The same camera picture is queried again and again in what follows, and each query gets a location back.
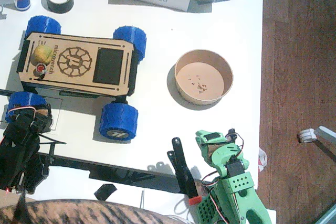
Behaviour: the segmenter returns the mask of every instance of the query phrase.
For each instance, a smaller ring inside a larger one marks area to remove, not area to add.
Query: wooden floor
[[[298,131],[336,131],[336,0],[264,0],[258,195],[277,223],[312,223],[336,200],[336,146]]]

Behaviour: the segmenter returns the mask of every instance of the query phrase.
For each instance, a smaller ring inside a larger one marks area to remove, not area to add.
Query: white desk surface
[[[56,128],[47,135],[67,145],[57,145],[55,155],[173,175],[166,152],[172,150],[171,139],[178,136],[193,176],[200,179],[214,169],[204,162],[195,132],[226,133],[234,127],[245,140],[244,157],[250,161],[249,171],[257,187],[262,11],[263,0],[215,3],[212,13],[207,14],[109,5],[108,0],[75,0],[71,11],[55,14],[45,10],[41,0],[31,0],[31,8],[25,12],[5,8],[7,19],[0,20],[0,88],[22,90],[16,73],[20,39],[35,15],[56,19],[62,34],[67,35],[112,38],[120,26],[140,27],[147,34],[146,53],[138,67],[135,93],[128,98],[129,105],[139,110],[137,137],[130,144],[102,142],[104,138],[98,132],[100,113],[109,99],[60,97]],[[181,106],[169,92],[176,92],[176,88],[167,87],[172,82],[167,75],[178,58],[193,49],[222,55],[234,74],[231,90],[207,110]],[[54,91],[38,91],[58,97]],[[0,110],[7,104],[8,98],[0,97]],[[2,123],[0,133],[5,126]],[[49,147],[43,145],[40,151],[48,153]]]
[[[90,179],[89,171],[65,167],[50,167],[49,177],[42,181],[33,195],[35,200],[47,199],[96,199],[94,192],[100,186],[110,182]],[[128,186],[112,183],[117,190],[107,199],[109,202],[140,207],[141,194],[144,191],[143,209],[162,215],[175,215],[197,223],[197,206],[189,206],[188,198],[183,194]],[[276,224],[276,211],[268,210],[273,224]]]

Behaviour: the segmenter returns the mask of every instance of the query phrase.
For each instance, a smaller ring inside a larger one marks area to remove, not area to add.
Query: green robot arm
[[[221,177],[227,176],[225,165],[233,155],[240,152],[232,135],[225,137],[220,132],[197,131],[196,142],[201,149],[204,161],[211,167],[216,168]],[[243,158],[241,152],[237,158],[241,161],[244,170],[249,166],[249,161]]]
[[[209,187],[208,195],[197,206],[202,224],[224,223],[271,224],[268,212],[254,190],[248,160],[236,145],[237,133],[229,130],[225,136],[220,132],[197,131],[196,142],[205,162],[216,168],[219,178]]]

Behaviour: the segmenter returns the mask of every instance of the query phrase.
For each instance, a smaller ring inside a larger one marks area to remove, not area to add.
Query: black metal rod
[[[10,97],[13,93],[15,92],[11,90],[0,89],[0,95],[4,95],[6,97]]]

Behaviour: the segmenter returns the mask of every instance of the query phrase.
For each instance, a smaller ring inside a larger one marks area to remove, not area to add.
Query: engraved gear logo
[[[60,53],[57,65],[61,73],[69,77],[84,75],[91,68],[92,59],[89,52],[80,47],[67,48]]]

